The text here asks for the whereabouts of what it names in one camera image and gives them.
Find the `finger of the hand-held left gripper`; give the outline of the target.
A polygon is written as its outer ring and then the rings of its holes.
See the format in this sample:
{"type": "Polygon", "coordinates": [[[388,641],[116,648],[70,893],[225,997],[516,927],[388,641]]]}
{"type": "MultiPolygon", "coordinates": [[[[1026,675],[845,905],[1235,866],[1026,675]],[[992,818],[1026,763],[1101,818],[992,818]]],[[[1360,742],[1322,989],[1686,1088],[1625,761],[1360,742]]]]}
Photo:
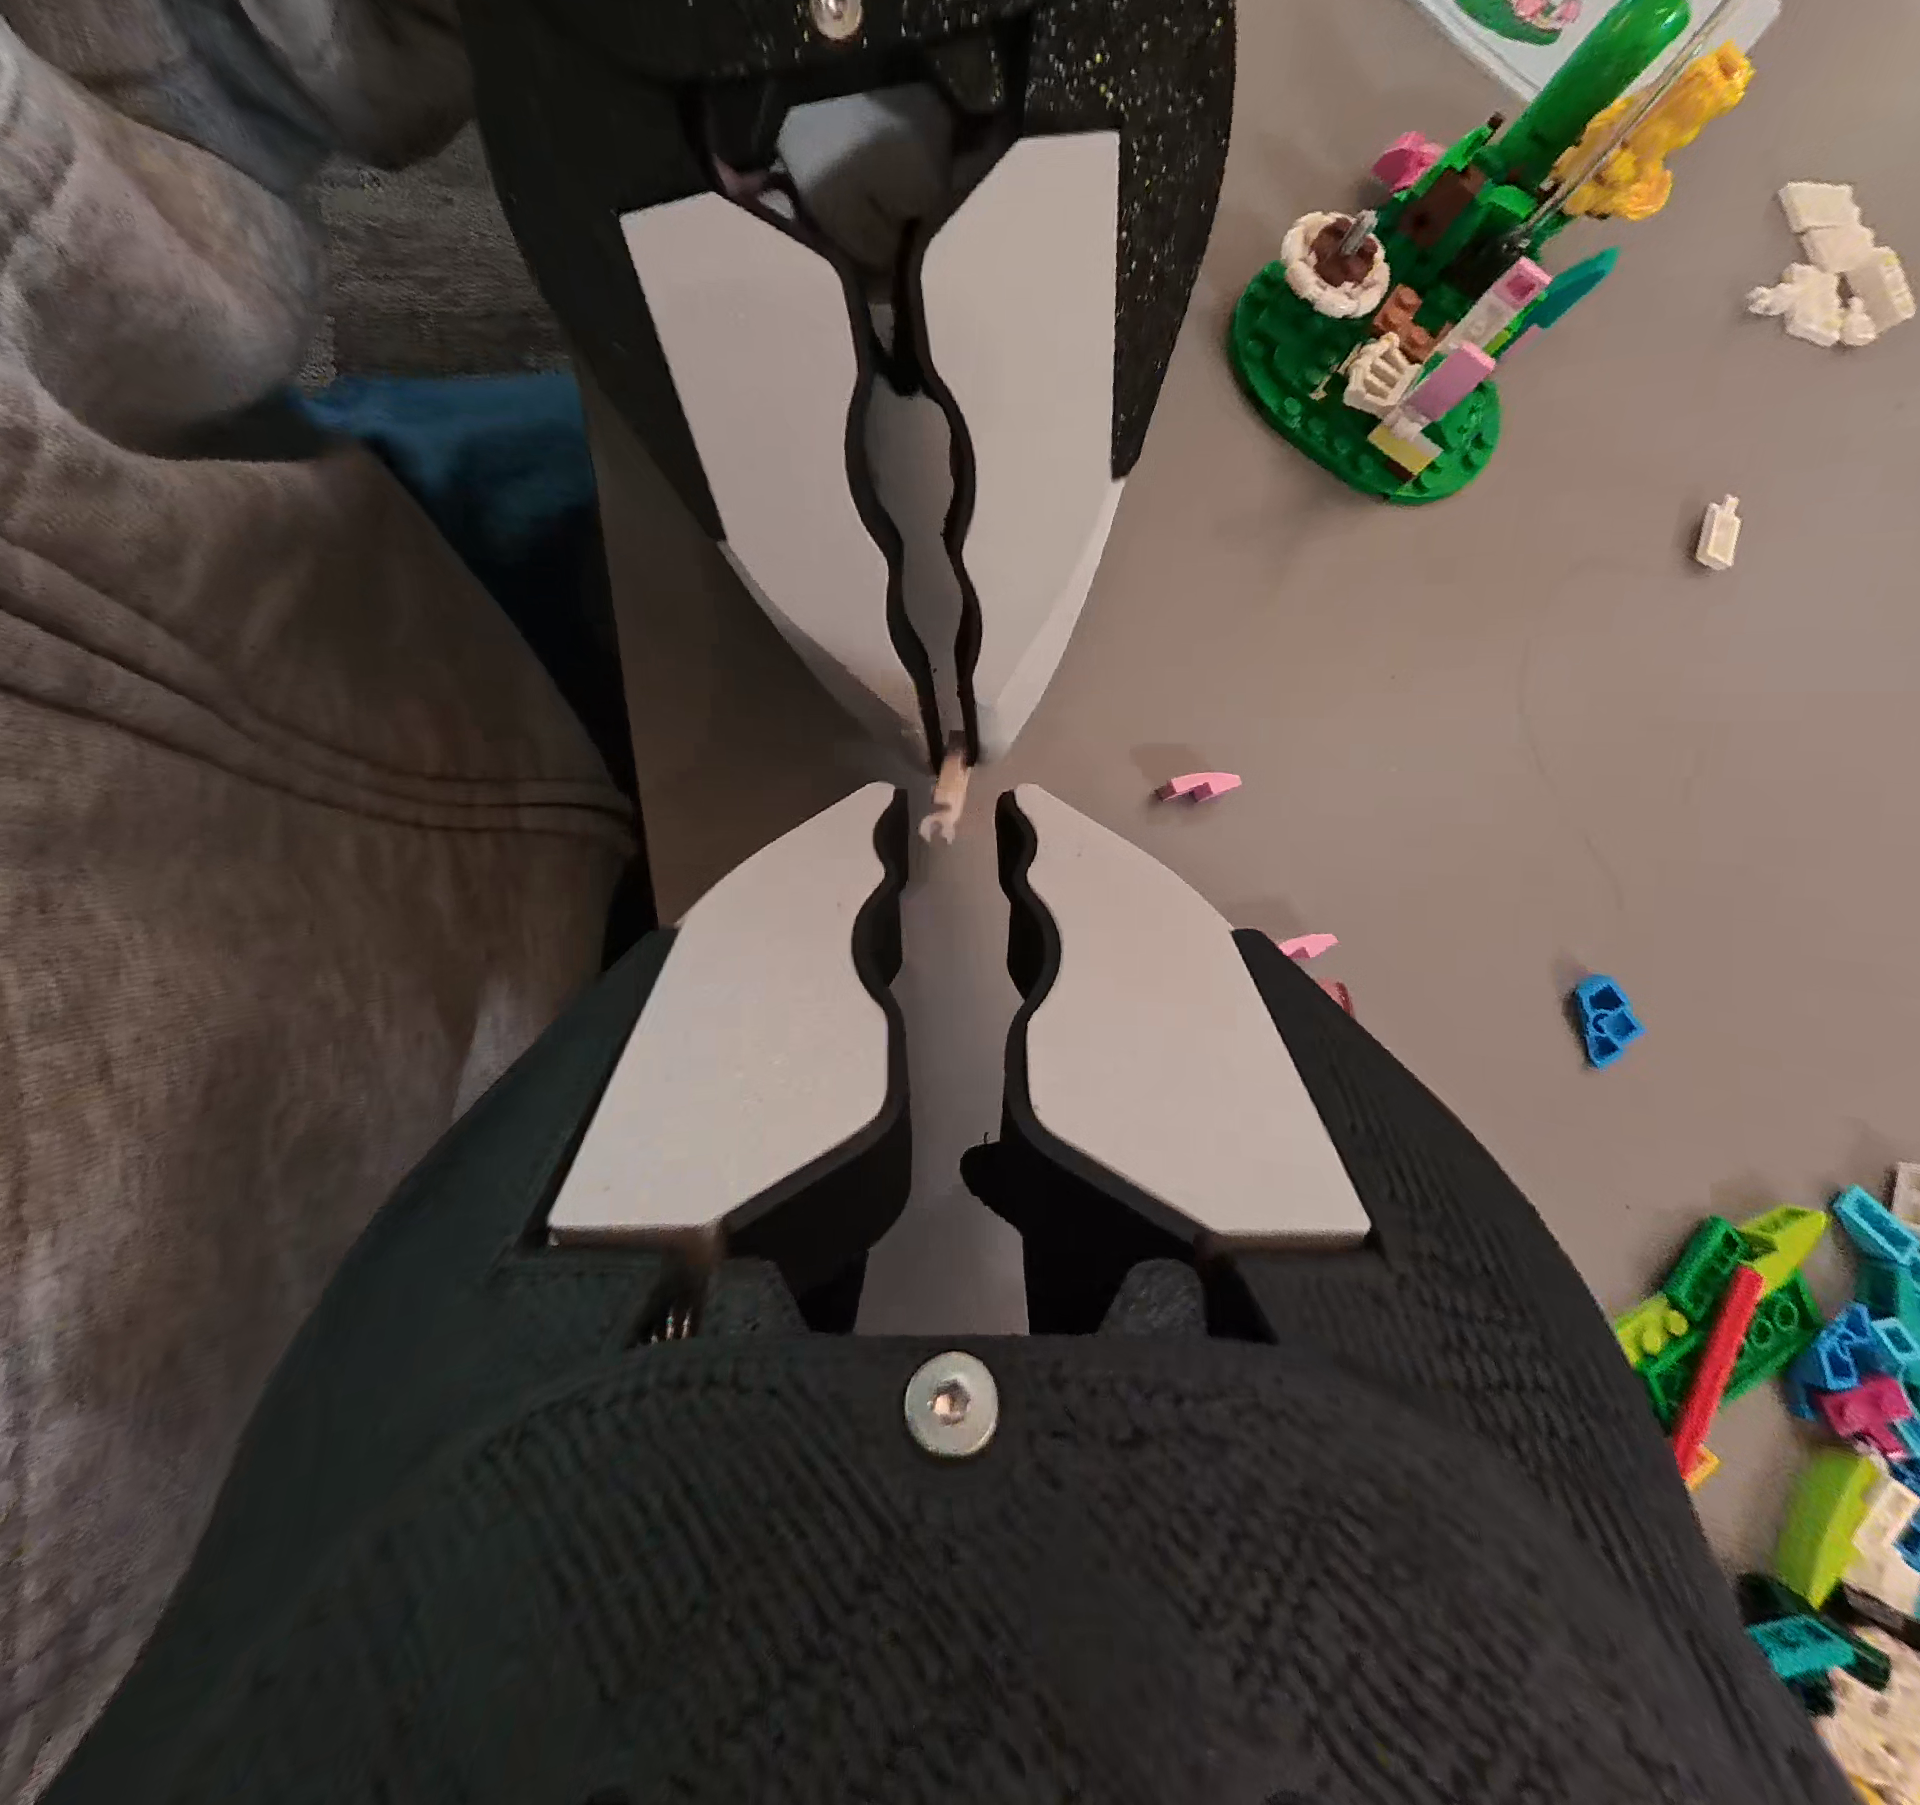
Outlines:
{"type": "Polygon", "coordinates": [[[973,474],[958,562],[979,616],[977,759],[1051,686],[1108,542],[1115,472],[1115,131],[1019,137],[932,234],[927,361],[973,474]]]}
{"type": "Polygon", "coordinates": [[[795,216],[717,192],[617,227],[725,564],[847,714],[936,757],[932,664],[864,459],[875,367],[856,280],[795,216]]]}

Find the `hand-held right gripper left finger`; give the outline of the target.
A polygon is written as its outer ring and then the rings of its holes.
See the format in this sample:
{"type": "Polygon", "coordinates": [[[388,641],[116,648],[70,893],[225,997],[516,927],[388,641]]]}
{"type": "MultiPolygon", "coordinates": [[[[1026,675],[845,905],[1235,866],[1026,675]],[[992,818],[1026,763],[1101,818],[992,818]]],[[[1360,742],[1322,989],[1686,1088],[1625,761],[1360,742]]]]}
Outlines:
{"type": "Polygon", "coordinates": [[[906,869],[905,789],[864,784],[646,944],[547,1199],[551,1249],[656,1263],[636,1333],[699,1330],[733,1263],[767,1265],[815,1328],[852,1324],[909,1196],[906,869]]]}

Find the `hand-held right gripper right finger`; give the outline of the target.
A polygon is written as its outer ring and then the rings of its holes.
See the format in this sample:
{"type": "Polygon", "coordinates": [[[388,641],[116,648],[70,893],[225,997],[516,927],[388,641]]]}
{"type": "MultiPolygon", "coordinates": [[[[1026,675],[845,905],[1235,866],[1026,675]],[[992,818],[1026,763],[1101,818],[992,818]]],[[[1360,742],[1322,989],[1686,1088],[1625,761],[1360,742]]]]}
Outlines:
{"type": "Polygon", "coordinates": [[[995,1214],[1028,1326],[1086,1334],[1138,1265],[1203,1288],[1242,1256],[1343,1253],[1372,1223],[1235,927],[1146,848],[1037,784],[995,809],[1007,1036],[995,1214]]]}

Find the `pile of colourful lego pieces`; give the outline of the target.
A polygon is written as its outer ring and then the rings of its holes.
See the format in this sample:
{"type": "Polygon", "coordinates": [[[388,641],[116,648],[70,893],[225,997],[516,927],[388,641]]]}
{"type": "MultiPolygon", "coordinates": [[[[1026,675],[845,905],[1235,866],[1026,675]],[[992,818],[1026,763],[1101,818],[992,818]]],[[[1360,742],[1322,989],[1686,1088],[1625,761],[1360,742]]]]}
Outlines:
{"type": "Polygon", "coordinates": [[[1844,1779],[1917,1798],[1917,1166],[1883,1193],[1706,1217],[1613,1333],[1692,1492],[1724,1409],[1770,1392],[1812,1436],[1741,1628],[1844,1779]]]}

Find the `heap of white lego pieces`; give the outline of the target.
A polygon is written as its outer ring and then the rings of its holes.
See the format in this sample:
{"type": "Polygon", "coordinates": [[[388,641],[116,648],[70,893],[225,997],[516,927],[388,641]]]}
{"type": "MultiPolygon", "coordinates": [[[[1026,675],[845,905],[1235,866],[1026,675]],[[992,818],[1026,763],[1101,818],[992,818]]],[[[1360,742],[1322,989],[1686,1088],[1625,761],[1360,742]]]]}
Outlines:
{"type": "Polygon", "coordinates": [[[1908,270],[1863,221],[1850,185],[1789,181],[1779,206],[1800,255],[1745,294],[1745,314],[1773,318],[1789,338],[1821,350],[1859,350],[1916,318],[1908,270]]]}

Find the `person's left forearm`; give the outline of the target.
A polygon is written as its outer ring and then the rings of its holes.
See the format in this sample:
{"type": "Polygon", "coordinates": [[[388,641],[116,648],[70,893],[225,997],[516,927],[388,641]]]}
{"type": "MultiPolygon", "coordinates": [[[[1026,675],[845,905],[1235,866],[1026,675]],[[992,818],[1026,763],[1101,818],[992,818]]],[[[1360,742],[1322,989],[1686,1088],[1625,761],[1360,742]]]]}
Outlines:
{"type": "Polygon", "coordinates": [[[330,160],[470,113],[453,0],[3,0],[4,376],[170,454],[291,382],[330,160]]]}

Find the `green lego flower model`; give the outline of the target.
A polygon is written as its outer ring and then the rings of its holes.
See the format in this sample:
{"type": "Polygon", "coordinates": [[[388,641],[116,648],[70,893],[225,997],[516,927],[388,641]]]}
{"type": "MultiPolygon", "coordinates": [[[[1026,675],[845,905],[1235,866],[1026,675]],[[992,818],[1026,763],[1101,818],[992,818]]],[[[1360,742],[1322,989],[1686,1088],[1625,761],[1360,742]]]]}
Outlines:
{"type": "Polygon", "coordinates": [[[1462,493],[1501,433],[1498,375],[1605,284],[1618,249],[1554,270],[1575,222],[1641,222],[1671,160],[1743,99],[1743,48],[1702,48],[1692,0],[1617,0],[1514,116],[1396,137],[1360,210],[1308,210],[1238,295],[1239,389],[1345,489],[1416,508],[1462,493]]]}

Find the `blue lego wedge piece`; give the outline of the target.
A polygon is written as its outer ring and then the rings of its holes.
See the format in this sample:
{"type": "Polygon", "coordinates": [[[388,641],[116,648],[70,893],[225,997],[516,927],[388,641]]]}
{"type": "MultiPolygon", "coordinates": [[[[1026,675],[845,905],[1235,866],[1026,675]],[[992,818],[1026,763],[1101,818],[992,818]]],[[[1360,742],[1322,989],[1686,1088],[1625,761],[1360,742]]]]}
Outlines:
{"type": "Polygon", "coordinates": [[[1572,984],[1569,1011],[1585,1063],[1598,1072],[1617,1064],[1646,1032],[1618,980],[1604,972],[1592,972],[1572,984]]]}

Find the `person's blue trouser leg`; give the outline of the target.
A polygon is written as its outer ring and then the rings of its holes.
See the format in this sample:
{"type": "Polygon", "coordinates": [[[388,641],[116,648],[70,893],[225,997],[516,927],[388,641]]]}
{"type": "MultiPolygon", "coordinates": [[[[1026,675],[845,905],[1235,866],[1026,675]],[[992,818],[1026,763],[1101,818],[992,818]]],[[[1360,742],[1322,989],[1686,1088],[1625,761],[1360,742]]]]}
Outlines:
{"type": "Polygon", "coordinates": [[[605,641],[610,575],[570,367],[340,376],[294,407],[398,479],[551,671],[605,641]]]}

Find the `person's grey hoodie torso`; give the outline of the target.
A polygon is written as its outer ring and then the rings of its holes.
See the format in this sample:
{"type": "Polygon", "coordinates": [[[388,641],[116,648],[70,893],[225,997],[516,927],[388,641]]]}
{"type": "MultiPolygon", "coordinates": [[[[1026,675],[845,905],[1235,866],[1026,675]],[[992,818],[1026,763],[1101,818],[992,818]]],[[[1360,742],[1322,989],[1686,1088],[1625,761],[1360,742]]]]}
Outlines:
{"type": "Polygon", "coordinates": [[[288,1343],[602,963],[630,809],[419,501],[4,376],[4,1801],[83,1739],[288,1343]]]}

